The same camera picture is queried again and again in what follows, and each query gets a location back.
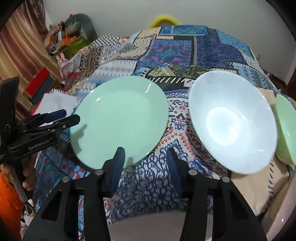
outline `light green bowl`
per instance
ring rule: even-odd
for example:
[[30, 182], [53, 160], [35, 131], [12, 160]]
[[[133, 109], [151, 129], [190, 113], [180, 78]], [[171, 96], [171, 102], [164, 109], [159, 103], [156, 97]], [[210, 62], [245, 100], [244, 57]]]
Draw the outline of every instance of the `light green bowl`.
[[296, 111], [282, 95], [276, 97], [272, 106], [278, 129], [276, 155], [281, 162], [296, 165]]

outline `patchwork tablecloth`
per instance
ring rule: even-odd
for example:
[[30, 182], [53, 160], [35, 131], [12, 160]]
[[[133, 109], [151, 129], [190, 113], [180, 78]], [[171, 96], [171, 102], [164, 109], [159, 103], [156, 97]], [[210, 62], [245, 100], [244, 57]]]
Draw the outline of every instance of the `patchwork tablecloth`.
[[[129, 39], [104, 35], [84, 51], [88, 59], [82, 55], [80, 68], [85, 78], [78, 78], [68, 91], [77, 97], [76, 105], [98, 85], [125, 75], [152, 80], [163, 89], [169, 104], [168, 126], [161, 141], [137, 165], [122, 172], [114, 197], [105, 199], [108, 223], [143, 213], [184, 209], [186, 203], [175, 193], [166, 164], [166, 150], [170, 147], [190, 168], [207, 177], [227, 175], [227, 169], [207, 152], [192, 127], [187, 90], [197, 77], [212, 70], [229, 71], [278, 94], [246, 44], [205, 26], [158, 27]], [[86, 74], [94, 66], [98, 67], [94, 73]], [[62, 177], [76, 179], [89, 174], [77, 165], [79, 162], [71, 153], [69, 130], [60, 137], [61, 143], [44, 150], [38, 159], [34, 192], [37, 210]], [[78, 211], [83, 240], [83, 197]]]

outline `hand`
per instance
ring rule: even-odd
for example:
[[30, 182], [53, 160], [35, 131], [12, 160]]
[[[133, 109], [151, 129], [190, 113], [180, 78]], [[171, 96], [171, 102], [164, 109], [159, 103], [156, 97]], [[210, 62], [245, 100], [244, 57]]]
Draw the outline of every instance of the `hand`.
[[[35, 180], [35, 154], [32, 154], [29, 157], [29, 160], [27, 161], [27, 163], [25, 165], [23, 165], [24, 168], [24, 176], [26, 177], [25, 181], [22, 183], [22, 186], [24, 188], [26, 188], [28, 191], [31, 191], [34, 189], [35, 184], [36, 184], [36, 180]], [[4, 176], [4, 178], [9, 182], [11, 182], [11, 178], [10, 178], [10, 165], [8, 164], [2, 164], [0, 166], [1, 172]]]

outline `white bowl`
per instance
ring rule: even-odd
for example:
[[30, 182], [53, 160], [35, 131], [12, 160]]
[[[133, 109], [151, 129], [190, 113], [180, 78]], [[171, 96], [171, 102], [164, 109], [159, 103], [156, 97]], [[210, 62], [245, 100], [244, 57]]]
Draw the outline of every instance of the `white bowl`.
[[273, 112], [243, 77], [226, 71], [199, 76], [189, 91], [189, 111], [203, 145], [227, 169], [256, 173], [273, 157], [277, 142]]

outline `person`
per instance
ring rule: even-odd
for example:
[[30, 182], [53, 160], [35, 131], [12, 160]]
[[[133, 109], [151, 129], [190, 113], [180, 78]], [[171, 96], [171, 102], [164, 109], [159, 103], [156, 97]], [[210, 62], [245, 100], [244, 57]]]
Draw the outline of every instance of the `person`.
[[[29, 157], [29, 161], [23, 166], [24, 176], [23, 187], [32, 190], [35, 187], [35, 154]], [[20, 240], [20, 219], [24, 204], [11, 184], [10, 166], [2, 164], [0, 166], [0, 218], [8, 227], [13, 236]]]

